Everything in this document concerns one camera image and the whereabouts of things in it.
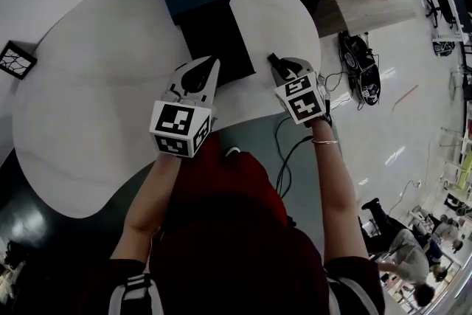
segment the white tabletop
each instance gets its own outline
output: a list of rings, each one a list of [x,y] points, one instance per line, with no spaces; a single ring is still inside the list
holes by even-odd
[[[308,60],[319,72],[318,33],[299,0],[231,0],[255,75],[218,89],[215,129],[276,114],[267,56]],[[13,138],[36,193],[74,218],[99,211],[156,158],[153,103],[190,60],[164,0],[85,0],[39,45],[20,83]]]

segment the white cube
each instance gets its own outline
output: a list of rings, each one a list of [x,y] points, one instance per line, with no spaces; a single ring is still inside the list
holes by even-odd
[[[320,95],[315,72],[275,88],[275,94],[296,124],[326,113],[325,101]]]
[[[211,109],[156,101],[149,132],[159,151],[192,158],[208,136],[211,120]]]

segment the black shoe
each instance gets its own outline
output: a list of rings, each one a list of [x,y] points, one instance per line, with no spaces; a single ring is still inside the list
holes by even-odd
[[[365,203],[364,205],[362,205],[361,209],[362,210],[367,210],[367,209],[370,209],[372,207],[372,205],[375,205],[375,204],[379,204],[379,200],[378,198],[374,198],[373,200]]]

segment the wooden surface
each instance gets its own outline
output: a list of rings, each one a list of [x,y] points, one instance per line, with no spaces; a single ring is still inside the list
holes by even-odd
[[[358,35],[415,17],[412,0],[321,0],[313,19],[323,37],[345,29]]]

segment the maroon shirt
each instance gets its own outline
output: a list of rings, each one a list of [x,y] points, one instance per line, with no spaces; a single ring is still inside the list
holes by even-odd
[[[144,267],[132,260],[95,266],[79,312],[107,314],[114,288]],[[332,278],[359,283],[384,313],[375,263],[343,257],[325,268]],[[162,239],[153,241],[150,274],[165,315],[329,313],[326,272],[311,240],[245,197],[215,197],[170,211]],[[342,314],[367,313],[348,287],[331,287]]]

